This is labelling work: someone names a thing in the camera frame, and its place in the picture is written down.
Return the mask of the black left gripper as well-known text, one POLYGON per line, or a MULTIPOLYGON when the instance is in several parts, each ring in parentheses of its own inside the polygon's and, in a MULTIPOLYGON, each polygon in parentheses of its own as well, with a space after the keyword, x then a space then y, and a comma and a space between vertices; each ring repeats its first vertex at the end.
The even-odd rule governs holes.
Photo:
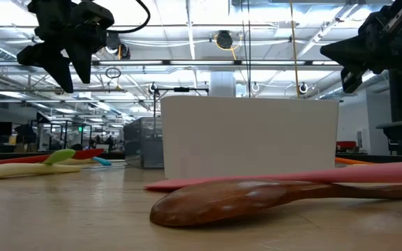
POLYGON ((32 0, 28 11, 38 20, 35 34, 45 42, 26 46, 17 54, 17 62, 44 69, 66 93, 72 93, 71 60, 81 81, 90 83, 91 56, 106 46, 107 30, 114 24, 112 13, 93 1, 71 0, 32 0), (63 42, 70 60, 49 40, 63 42))

